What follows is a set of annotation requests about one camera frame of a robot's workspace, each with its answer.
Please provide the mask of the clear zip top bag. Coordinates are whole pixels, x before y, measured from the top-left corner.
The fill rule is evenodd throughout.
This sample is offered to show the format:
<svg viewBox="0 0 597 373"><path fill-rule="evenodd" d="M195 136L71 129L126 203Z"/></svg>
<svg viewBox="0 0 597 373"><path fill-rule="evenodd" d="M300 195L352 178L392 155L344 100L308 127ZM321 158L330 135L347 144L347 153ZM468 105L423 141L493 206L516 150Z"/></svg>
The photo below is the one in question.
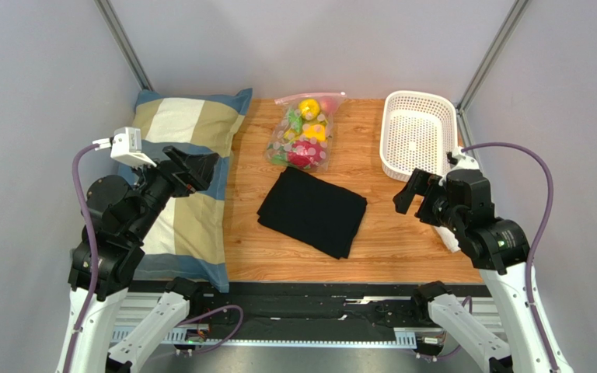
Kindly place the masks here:
<svg viewBox="0 0 597 373"><path fill-rule="evenodd" d="M309 173L327 170L335 133L334 114L345 92L300 93L276 99L283 116L264 151L272 164Z"/></svg>

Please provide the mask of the fake peach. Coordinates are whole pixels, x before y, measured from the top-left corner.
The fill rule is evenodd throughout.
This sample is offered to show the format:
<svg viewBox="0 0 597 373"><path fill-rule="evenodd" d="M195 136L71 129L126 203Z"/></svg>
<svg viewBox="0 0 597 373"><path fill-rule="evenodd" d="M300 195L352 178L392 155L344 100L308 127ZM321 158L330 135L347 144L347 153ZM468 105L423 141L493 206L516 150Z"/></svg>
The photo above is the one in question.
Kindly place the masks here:
<svg viewBox="0 0 597 373"><path fill-rule="evenodd" d="M330 116L334 114L340 105L340 101L338 98L334 96L324 96L319 98L319 106L321 109L321 113L325 116Z"/></svg>

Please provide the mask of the fake yellow bananas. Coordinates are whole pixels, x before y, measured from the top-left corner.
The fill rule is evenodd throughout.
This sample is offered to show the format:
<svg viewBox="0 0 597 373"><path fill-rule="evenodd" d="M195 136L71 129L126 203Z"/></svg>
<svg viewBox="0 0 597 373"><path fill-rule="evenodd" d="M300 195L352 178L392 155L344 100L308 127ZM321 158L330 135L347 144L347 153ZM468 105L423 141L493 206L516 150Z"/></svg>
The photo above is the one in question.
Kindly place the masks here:
<svg viewBox="0 0 597 373"><path fill-rule="evenodd" d="M303 124L300 134L288 129L282 138L286 141L322 142L327 140L326 127L322 124Z"/></svg>

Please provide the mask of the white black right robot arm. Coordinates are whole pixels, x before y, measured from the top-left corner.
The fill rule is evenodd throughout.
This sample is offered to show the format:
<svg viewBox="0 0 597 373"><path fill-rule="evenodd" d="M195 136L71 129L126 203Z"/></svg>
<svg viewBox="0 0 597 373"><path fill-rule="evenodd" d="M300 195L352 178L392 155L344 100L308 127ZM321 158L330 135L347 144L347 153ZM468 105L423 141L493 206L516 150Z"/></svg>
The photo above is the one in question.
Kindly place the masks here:
<svg viewBox="0 0 597 373"><path fill-rule="evenodd" d="M536 291L525 279L529 242L517 223L496 217L489 180L477 169L454 170L445 178L415 169L393 198L396 212L407 213L417 195L423 201L416 217L454 234L484 279L507 339L473 317L440 281L414 292L420 318L443 328L484 372L571 372L548 325L533 318L542 307L529 300Z"/></svg>

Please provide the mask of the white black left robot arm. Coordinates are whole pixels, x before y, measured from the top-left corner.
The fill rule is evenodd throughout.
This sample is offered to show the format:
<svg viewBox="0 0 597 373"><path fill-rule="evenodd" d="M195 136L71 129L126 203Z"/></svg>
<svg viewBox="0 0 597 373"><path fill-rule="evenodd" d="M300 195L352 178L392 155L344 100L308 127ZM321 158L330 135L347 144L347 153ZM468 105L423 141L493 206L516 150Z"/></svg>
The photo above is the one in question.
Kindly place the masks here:
<svg viewBox="0 0 597 373"><path fill-rule="evenodd" d="M194 281L173 279L155 308L121 342L112 344L120 307L145 255L146 235L170 200L209 188L219 160L215 153L189 155L173 146L163 154L156 165L138 170L136 185L109 175L88 190L80 183L80 157L73 159L72 178L85 226L72 251L70 314L59 372L139 371L201 295Z"/></svg>

